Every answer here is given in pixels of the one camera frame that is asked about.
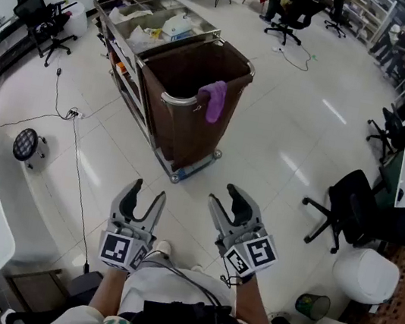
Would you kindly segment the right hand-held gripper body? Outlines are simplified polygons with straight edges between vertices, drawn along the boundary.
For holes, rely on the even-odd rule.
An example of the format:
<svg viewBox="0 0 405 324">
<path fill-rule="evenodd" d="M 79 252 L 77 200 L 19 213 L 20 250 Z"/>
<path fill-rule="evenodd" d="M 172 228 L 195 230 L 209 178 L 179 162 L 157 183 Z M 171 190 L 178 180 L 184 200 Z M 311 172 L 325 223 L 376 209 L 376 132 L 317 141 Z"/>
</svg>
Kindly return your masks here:
<svg viewBox="0 0 405 324">
<path fill-rule="evenodd" d="M 246 278 L 278 261 L 273 237 L 262 223 L 220 231 L 215 245 L 221 258 L 240 278 Z"/>
</svg>

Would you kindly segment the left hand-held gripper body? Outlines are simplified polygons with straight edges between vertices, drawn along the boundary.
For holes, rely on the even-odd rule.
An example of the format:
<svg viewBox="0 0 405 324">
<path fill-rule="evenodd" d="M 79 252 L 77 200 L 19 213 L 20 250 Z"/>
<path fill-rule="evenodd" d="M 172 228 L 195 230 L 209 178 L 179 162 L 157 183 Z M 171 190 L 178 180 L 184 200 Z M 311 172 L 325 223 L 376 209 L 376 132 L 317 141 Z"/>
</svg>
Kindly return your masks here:
<svg viewBox="0 0 405 324">
<path fill-rule="evenodd" d="M 99 259 L 107 266 L 135 272 L 155 243 L 155 235 L 117 219 L 109 219 L 101 234 Z"/>
</svg>

